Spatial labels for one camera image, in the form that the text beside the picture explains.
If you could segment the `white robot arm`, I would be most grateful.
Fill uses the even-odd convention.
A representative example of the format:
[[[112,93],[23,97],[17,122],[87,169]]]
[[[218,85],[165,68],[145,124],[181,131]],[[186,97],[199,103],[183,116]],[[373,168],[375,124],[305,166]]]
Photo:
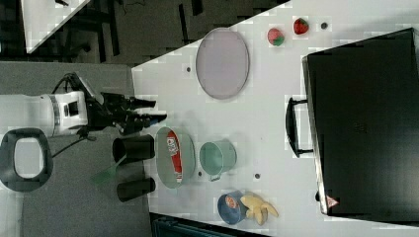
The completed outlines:
[[[81,91],[40,96],[1,97],[1,184],[28,193],[43,186],[53,170],[48,140],[115,127],[122,135],[139,132],[166,119],[164,115],[138,114],[153,101],[106,93],[102,101]]]

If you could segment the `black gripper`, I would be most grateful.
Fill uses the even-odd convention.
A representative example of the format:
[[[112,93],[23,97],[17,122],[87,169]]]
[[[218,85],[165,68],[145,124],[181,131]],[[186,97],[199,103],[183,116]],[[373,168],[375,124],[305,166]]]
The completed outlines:
[[[140,115],[135,112],[136,109],[154,108],[155,101],[114,93],[102,93],[101,96],[103,102],[99,101],[99,97],[87,96],[87,132],[114,126],[120,134],[133,134],[167,119],[166,115]]]

